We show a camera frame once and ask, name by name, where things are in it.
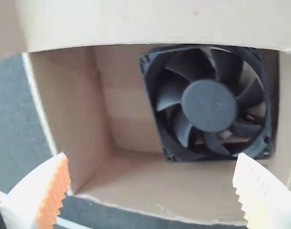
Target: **gray floor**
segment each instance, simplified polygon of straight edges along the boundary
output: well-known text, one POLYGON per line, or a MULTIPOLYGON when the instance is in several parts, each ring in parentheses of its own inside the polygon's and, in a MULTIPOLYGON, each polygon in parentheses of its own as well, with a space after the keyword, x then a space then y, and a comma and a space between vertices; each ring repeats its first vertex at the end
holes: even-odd
MULTIPOLYGON (((0 190, 9 192, 50 156, 19 55, 0 62, 0 190)), ((234 229, 167 221, 68 197, 61 217, 96 229, 234 229)))

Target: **cardboard box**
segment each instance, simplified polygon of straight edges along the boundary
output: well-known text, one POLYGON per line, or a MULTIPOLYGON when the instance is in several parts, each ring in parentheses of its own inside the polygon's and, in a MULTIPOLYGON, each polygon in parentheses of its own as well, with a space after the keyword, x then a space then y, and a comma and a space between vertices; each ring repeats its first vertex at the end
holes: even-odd
POLYGON ((160 154, 137 57, 161 43, 263 49, 280 87, 275 152, 262 163, 291 189, 291 0, 0 0, 0 59, 27 52, 51 152, 69 158, 71 194, 170 220, 244 225, 234 161, 169 163, 160 154))

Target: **orange serrated edge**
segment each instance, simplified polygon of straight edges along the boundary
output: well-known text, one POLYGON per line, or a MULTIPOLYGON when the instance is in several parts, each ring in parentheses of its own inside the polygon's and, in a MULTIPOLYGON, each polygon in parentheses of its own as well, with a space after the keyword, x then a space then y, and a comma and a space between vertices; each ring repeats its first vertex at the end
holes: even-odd
POLYGON ((56 216, 60 214, 62 200, 71 183, 68 158, 64 155, 58 162, 53 178, 37 211, 35 222, 39 229, 53 229, 56 216))

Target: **fan frame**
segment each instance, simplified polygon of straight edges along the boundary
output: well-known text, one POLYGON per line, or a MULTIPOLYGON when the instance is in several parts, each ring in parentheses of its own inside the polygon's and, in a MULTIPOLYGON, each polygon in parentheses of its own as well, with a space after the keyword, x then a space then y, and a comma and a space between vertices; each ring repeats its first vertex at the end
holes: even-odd
POLYGON ((264 101, 266 103, 265 122, 262 130, 252 140, 243 151, 248 156, 254 159, 269 159, 272 155, 272 133, 271 133, 271 107, 269 100, 269 87, 266 81, 266 70, 261 54, 257 49, 246 48, 239 46, 225 46, 212 44, 179 44, 157 47, 147 53, 139 55, 140 71, 143 76, 144 85, 149 97, 152 112, 155 117, 157 131, 163 145, 163 154, 168 161, 176 162, 191 162, 203 160, 235 160, 239 153, 237 152, 231 156, 220 156, 211 153, 210 150, 198 151, 197 153, 183 147, 171 134, 171 131, 166 125, 164 112, 157 112, 155 110, 153 101, 155 96, 155 80, 160 70, 165 66, 168 58, 176 52, 201 49, 204 47, 213 47, 231 52, 242 58, 249 64, 259 77, 264 87, 264 101))

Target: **computer fan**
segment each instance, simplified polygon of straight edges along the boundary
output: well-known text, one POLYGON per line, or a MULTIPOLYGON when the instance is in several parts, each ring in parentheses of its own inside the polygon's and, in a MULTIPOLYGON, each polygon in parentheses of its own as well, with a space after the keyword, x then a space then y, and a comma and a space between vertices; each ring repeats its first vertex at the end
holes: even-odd
POLYGON ((256 49, 170 45, 139 62, 168 160, 270 157, 269 93, 256 49))

